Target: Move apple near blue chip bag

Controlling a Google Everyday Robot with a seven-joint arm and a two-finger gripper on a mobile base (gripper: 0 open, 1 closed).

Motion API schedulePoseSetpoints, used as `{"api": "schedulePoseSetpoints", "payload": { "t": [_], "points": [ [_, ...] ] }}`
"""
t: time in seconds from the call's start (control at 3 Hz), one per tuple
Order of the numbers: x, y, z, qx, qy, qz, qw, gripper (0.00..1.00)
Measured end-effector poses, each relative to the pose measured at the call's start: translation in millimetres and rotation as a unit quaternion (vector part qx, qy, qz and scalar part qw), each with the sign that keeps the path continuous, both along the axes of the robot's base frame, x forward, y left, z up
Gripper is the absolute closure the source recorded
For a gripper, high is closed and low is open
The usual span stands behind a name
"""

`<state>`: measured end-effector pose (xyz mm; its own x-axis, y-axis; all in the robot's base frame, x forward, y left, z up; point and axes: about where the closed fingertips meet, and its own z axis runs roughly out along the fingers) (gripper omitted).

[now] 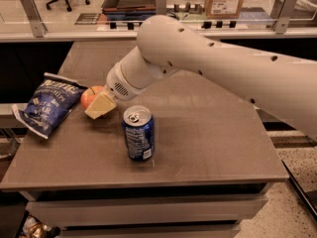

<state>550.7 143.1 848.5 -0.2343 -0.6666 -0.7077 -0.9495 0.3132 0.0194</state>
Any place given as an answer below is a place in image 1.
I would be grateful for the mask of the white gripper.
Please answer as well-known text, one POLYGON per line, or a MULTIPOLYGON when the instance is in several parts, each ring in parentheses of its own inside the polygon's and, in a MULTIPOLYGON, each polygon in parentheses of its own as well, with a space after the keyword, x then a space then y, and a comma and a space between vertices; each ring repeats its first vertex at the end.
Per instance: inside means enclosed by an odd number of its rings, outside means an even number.
MULTIPOLYGON (((143 89, 138 89, 128 82, 122 72, 121 64, 119 62, 117 62, 108 72, 106 76, 106 85, 116 98, 123 101, 132 100, 144 92, 143 89)), ((116 106, 117 104, 111 95, 105 91, 100 91, 84 112, 90 118, 96 119, 110 112, 116 106)))

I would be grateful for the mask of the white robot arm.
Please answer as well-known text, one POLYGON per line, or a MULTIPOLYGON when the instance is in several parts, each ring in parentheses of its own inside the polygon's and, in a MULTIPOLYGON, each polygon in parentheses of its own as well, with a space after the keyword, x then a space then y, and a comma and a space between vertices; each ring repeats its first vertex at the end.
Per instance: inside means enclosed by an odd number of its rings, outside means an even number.
POLYGON ((198 73, 317 137, 316 61, 212 41, 163 15, 141 25, 137 45, 109 71, 86 114, 96 119, 114 109, 117 100, 131 100, 180 69, 198 73))

